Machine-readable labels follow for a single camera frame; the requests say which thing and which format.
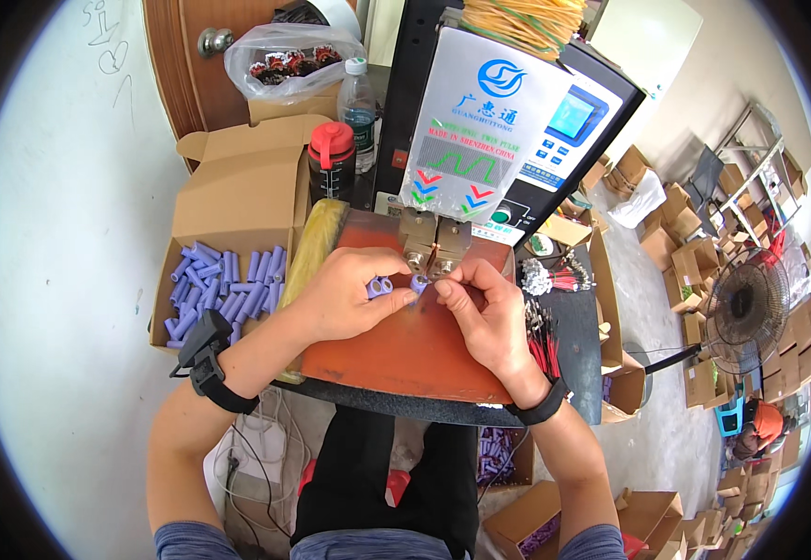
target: black wrist band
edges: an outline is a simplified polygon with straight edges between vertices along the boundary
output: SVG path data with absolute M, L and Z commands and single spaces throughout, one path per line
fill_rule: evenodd
M 209 397 L 229 412 L 250 414 L 259 404 L 259 396 L 244 399 L 225 386 L 225 374 L 216 360 L 219 346 L 218 342 L 214 342 L 198 352 L 194 358 L 194 367 L 190 370 L 190 382 L 194 385 L 194 391 L 201 397 Z
M 549 394 L 546 395 L 546 398 L 534 406 L 534 408 L 522 410 L 515 404 L 507 404 L 505 405 L 505 409 L 515 415 L 524 426 L 533 426 L 554 416 L 555 412 L 558 412 L 561 401 L 564 400 L 568 391 L 568 385 L 565 383 L 564 378 L 559 377 L 555 380 L 555 383 L 552 384 L 552 388 L 549 390 Z

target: electric fan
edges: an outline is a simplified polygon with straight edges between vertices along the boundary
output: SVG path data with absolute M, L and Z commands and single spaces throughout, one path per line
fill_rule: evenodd
M 653 374 L 702 349 L 728 374 L 757 369 L 772 354 L 788 321 L 788 276 L 767 249 L 748 248 L 720 271 L 707 303 L 703 341 L 645 368 Z

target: control button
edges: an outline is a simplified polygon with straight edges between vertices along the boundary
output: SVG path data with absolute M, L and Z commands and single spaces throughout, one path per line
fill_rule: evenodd
M 507 204 L 500 204 L 499 208 L 492 213 L 492 221 L 497 224 L 504 224 L 511 219 L 511 208 Z

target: wooden door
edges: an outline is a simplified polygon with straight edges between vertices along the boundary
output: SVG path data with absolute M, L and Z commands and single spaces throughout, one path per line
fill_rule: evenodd
M 247 102 L 225 74 L 221 54 L 203 58 L 205 28 L 230 28 L 234 39 L 269 23 L 289 0 L 144 0 L 156 84 L 176 138 L 250 122 Z

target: brand logo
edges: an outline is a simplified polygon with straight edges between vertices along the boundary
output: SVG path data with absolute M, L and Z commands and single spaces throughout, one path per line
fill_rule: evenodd
M 506 98 L 517 93 L 526 72 L 511 61 L 496 58 L 485 63 L 477 72 L 480 89 L 496 98 Z

